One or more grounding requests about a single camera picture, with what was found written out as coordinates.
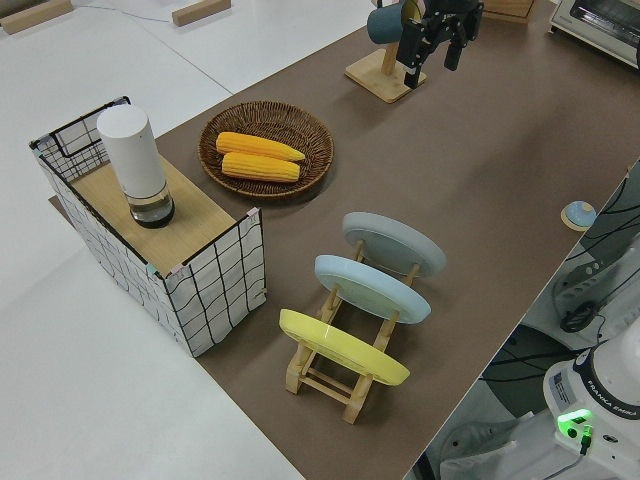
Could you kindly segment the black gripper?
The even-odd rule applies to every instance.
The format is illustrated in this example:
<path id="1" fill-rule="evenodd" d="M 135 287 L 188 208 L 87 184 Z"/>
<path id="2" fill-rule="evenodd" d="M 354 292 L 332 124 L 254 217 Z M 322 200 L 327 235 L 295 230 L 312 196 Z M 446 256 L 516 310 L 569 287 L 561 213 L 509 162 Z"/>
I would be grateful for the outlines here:
<path id="1" fill-rule="evenodd" d="M 459 20 L 452 20 L 446 28 L 450 34 L 449 46 L 445 56 L 444 66 L 448 70 L 456 70 L 463 49 L 467 46 L 466 28 L 477 23 L 477 16 L 481 15 L 483 2 L 478 0 L 424 0 L 423 24 L 431 27 L 441 22 L 440 17 L 446 15 L 457 16 Z M 403 26 L 398 46 L 398 62 L 405 68 L 404 84 L 409 88 L 417 88 L 421 74 L 423 60 L 422 44 L 424 39 L 424 25 L 417 20 L 409 20 Z"/>

